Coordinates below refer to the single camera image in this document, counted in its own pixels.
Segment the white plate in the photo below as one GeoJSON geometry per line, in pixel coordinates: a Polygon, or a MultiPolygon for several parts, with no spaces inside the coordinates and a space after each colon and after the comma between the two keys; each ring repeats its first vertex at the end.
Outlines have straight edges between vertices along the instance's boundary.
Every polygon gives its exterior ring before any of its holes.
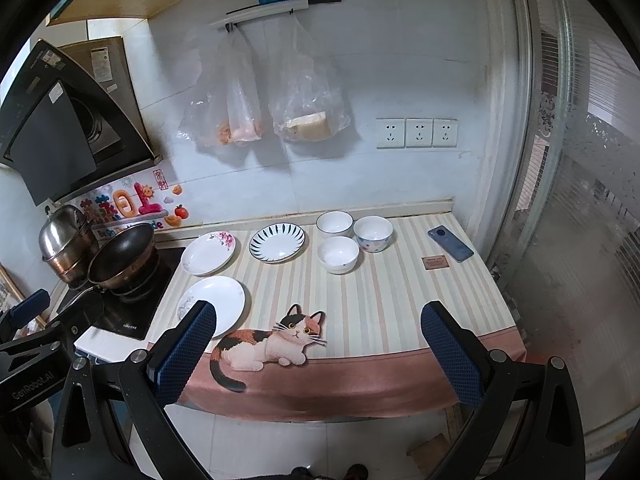
{"type": "Polygon", "coordinates": [[[204,276],[226,264],[236,249],[236,238],[226,231],[202,235],[182,253],[182,268],[194,276],[204,276]]]}
{"type": "Polygon", "coordinates": [[[191,285],[178,301],[178,319],[182,319],[198,300],[209,301],[216,309],[218,337],[227,332],[242,316],[244,289],[227,276],[212,276],[191,285]]]}
{"type": "Polygon", "coordinates": [[[273,224],[259,230],[249,242],[251,256],[275,264],[295,256],[305,243],[305,232],[295,224],[273,224]]]}

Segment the plastic bag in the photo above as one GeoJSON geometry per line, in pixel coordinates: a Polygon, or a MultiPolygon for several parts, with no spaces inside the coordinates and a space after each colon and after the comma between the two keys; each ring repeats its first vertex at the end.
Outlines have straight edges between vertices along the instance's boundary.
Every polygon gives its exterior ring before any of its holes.
{"type": "Polygon", "coordinates": [[[244,144],[260,139],[260,102],[251,50],[234,28],[213,56],[201,53],[202,73],[194,85],[177,137],[201,146],[244,144]]]}
{"type": "Polygon", "coordinates": [[[295,14],[280,21],[282,51],[272,66],[273,129],[287,140],[324,140],[351,123],[337,75],[295,14]]]}

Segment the wall outlet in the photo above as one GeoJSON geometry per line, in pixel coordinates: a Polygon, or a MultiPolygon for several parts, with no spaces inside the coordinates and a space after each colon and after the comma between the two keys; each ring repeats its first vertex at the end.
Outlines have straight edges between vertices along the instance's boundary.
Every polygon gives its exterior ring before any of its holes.
{"type": "Polygon", "coordinates": [[[458,143],[457,119],[433,120],[433,145],[455,146],[458,143]]]}
{"type": "Polygon", "coordinates": [[[407,119],[406,140],[407,146],[431,146],[433,136],[433,119],[407,119]]]}
{"type": "Polygon", "coordinates": [[[404,146],[404,119],[376,119],[379,148],[404,146]]]}

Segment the brown label on tablecloth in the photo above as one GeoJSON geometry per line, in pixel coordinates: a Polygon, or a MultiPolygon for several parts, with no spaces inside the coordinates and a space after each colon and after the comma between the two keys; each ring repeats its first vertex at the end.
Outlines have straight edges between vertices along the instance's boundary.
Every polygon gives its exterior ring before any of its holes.
{"type": "Polygon", "coordinates": [[[424,256],[422,258],[422,262],[424,263],[424,268],[426,270],[444,269],[449,267],[449,262],[444,254],[439,254],[438,256],[424,256]]]}

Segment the stove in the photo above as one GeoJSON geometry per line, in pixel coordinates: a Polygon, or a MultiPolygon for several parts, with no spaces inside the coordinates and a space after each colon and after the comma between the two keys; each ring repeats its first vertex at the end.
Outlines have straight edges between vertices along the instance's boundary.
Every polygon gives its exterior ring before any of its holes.
{"type": "MultiPolygon", "coordinates": [[[[143,294],[143,297],[137,301],[128,300],[125,296],[116,296],[107,290],[105,292],[89,292],[78,302],[103,301],[104,315],[94,324],[95,327],[143,340],[162,296],[180,265],[180,257],[183,252],[184,247],[158,249],[158,268],[152,279],[150,293],[143,294]]],[[[87,288],[90,288],[89,283],[85,283],[75,290],[69,290],[60,303],[59,311],[62,312],[76,295],[87,288]]]]}

